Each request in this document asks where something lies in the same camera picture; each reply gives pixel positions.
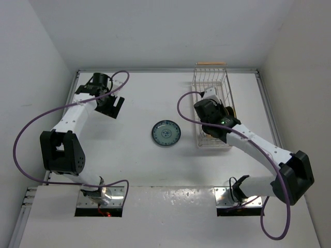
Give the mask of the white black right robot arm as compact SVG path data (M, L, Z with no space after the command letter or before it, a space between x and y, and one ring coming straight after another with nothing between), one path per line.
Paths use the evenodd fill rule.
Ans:
M240 177L232 186L237 200L251 195L274 196L282 202L288 199L293 206L313 185L309 157L304 152L293 153L262 139L212 99L200 100L193 107L206 134L240 149L272 173L272 177Z

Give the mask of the black plate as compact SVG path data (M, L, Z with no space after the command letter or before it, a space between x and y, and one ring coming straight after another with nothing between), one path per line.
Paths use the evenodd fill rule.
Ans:
M227 106L225 109L227 110L228 115L233 116L233 111L230 106Z

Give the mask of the blue white porcelain plate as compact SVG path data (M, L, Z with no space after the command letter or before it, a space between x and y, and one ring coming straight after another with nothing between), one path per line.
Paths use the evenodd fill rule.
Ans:
M179 125L171 120L157 122L151 131L153 141L161 147L171 147L181 138Z

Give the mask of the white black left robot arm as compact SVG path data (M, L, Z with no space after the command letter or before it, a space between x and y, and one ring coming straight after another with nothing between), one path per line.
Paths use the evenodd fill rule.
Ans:
M75 91L74 105L67 108L60 122L51 131L40 135L45 169L79 183L83 196L99 206L110 203L111 190L104 187L104 179L86 165L79 136L92 112L117 118L125 99L111 91L119 87L120 83L115 83L107 74L94 73Z

